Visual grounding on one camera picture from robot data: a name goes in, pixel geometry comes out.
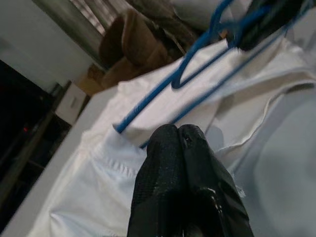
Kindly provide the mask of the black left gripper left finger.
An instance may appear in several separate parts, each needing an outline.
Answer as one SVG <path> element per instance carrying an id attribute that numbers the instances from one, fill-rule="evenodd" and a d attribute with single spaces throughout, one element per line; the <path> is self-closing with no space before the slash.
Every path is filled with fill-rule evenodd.
<path id="1" fill-rule="evenodd" d="M 186 201 L 188 184 L 183 144 L 197 126 L 165 124 L 147 145 L 147 156 L 137 173 L 130 209 L 129 237 L 196 237 Z"/>

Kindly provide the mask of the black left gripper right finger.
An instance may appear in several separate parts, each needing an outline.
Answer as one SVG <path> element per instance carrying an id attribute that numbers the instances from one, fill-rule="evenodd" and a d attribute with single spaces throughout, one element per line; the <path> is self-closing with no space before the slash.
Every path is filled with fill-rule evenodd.
<path id="1" fill-rule="evenodd" d="M 187 237 L 252 237 L 232 176 L 195 125 L 179 129 L 189 189 Z"/>

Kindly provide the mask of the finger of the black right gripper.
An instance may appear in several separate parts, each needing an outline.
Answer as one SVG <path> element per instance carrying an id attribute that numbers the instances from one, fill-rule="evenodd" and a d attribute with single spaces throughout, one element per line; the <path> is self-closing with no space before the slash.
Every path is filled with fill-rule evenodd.
<path id="1" fill-rule="evenodd" d="M 246 12 L 247 16 L 264 7 L 269 10 L 243 30 L 237 48 L 243 51 L 252 50 L 296 17 L 302 5 L 302 0 L 253 0 Z"/>

